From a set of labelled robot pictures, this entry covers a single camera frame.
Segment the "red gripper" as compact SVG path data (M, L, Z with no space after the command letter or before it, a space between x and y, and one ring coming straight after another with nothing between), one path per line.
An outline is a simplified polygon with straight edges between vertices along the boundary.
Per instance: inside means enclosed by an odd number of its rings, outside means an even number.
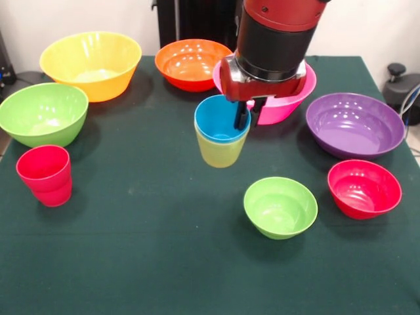
M254 78L238 65L234 55L225 57L219 68L222 94L230 101L239 101L234 120L235 129L246 129L249 123L248 100L254 99L251 126L257 126L267 97L287 97L299 94L306 82L306 63L302 61L296 74L282 81L264 81Z

